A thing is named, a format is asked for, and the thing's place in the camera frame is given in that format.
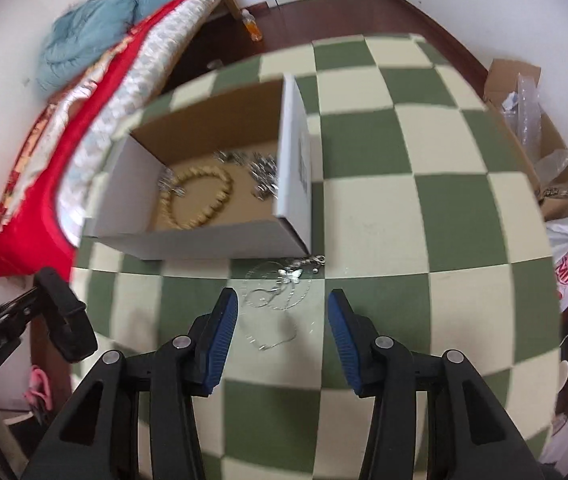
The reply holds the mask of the white cardboard jewelry box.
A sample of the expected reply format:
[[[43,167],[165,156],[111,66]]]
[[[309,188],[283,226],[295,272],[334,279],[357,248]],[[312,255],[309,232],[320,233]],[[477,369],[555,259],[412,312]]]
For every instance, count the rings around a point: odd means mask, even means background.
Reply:
[[[217,151],[249,162],[222,164]],[[183,197],[160,197],[165,168]],[[295,77],[192,96],[119,127],[88,204],[84,236],[139,260],[308,255],[310,140]]]

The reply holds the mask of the silver jewelry cluster left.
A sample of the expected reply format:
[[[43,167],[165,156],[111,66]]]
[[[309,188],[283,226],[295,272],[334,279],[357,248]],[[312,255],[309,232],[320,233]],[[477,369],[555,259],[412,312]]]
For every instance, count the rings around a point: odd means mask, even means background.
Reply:
[[[170,168],[165,168],[160,174],[158,188],[161,198],[183,197],[185,195],[185,188],[177,182],[177,177]]]

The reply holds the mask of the silver jewelry small piece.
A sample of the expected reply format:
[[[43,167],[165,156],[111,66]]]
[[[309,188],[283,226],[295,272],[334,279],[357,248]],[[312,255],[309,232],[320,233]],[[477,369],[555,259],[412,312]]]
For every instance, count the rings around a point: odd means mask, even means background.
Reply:
[[[249,162],[249,157],[245,152],[217,151],[214,156],[222,164],[245,166]]]

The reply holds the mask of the green white checkered tablecloth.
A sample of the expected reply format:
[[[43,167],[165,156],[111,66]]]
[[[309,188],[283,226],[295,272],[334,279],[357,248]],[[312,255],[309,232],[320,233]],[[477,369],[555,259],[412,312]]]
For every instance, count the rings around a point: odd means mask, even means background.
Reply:
[[[223,380],[195,403],[208,477],[354,479],[373,403],[349,388],[325,325],[340,288],[407,348],[462,351],[539,453],[560,371],[551,249],[479,96],[420,36],[351,36],[200,76],[151,113],[282,73],[308,114],[324,268],[267,300],[272,261],[142,262],[86,240],[72,284],[101,350],[154,350],[232,286],[241,315]]]

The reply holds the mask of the blue quilt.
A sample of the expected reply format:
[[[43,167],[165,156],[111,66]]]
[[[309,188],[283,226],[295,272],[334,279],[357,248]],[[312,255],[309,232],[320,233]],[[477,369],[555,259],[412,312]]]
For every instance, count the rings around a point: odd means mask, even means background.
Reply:
[[[171,0],[86,0],[57,18],[37,59],[36,84],[47,99],[94,64],[128,30]]]

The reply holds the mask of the brown cardboard box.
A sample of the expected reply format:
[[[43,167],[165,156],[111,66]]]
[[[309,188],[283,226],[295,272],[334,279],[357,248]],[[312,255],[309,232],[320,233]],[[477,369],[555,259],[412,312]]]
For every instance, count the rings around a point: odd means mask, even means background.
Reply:
[[[514,148],[549,220],[568,217],[568,147],[543,110],[539,82],[541,68],[496,58],[484,87],[484,101]]]

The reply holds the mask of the orange drink bottle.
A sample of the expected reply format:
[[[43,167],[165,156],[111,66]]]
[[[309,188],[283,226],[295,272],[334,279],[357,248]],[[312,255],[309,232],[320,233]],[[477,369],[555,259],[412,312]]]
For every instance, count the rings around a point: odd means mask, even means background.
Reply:
[[[263,39],[261,29],[256,21],[256,18],[250,13],[248,9],[241,10],[241,21],[253,42],[260,42]]]

